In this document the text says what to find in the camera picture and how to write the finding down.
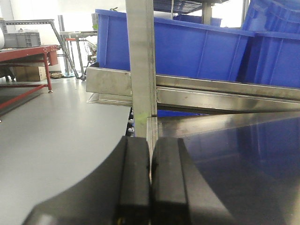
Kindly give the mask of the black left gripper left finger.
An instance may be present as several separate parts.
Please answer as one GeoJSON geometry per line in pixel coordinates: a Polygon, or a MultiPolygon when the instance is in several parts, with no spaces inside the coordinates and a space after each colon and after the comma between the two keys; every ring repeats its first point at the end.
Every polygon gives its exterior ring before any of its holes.
{"type": "Polygon", "coordinates": [[[144,138],[120,139],[88,176],[37,204],[25,225],[147,225],[150,157],[144,138]]]}

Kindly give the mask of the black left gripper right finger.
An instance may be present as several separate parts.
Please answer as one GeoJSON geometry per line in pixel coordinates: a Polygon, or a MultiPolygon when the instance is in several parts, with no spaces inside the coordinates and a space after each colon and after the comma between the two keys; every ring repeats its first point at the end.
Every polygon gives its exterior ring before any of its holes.
{"type": "Polygon", "coordinates": [[[234,217],[193,163],[181,138],[159,138],[152,157],[153,225],[233,225],[234,217]]]}

